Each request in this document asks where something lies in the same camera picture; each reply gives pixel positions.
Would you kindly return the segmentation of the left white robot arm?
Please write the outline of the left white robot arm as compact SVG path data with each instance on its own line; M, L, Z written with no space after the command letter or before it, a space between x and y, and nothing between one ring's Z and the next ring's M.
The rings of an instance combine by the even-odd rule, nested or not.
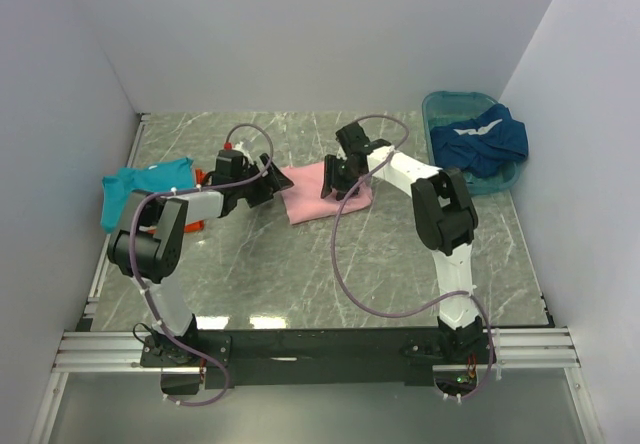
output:
M172 277L178 267L185 227L227 216L239 201L261 205L294 186L266 153L251 159L238 149L221 150L215 168L196 181L193 192L133 190L111 233L107 256L138 285L154 318L153 329L169 335L164 353L176 365L193 363L200 352L188 332L195 317Z

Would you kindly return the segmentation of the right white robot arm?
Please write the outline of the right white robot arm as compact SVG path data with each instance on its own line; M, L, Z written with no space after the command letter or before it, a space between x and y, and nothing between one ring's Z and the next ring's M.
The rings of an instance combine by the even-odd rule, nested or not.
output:
M378 317L399 319L438 306L439 351L444 359L460 363L474 350L488 319L474 295L471 252L478 215L466 181L457 168L441 169L423 163L385 139L370 139L358 119L336 131L342 154L324 159L323 199L339 203L334 219L330 255L334 275L349 300ZM338 225L346 204L370 178L392 185L411 198L417 235L431 252L440 296L414 311L375 311L348 290L336 257Z

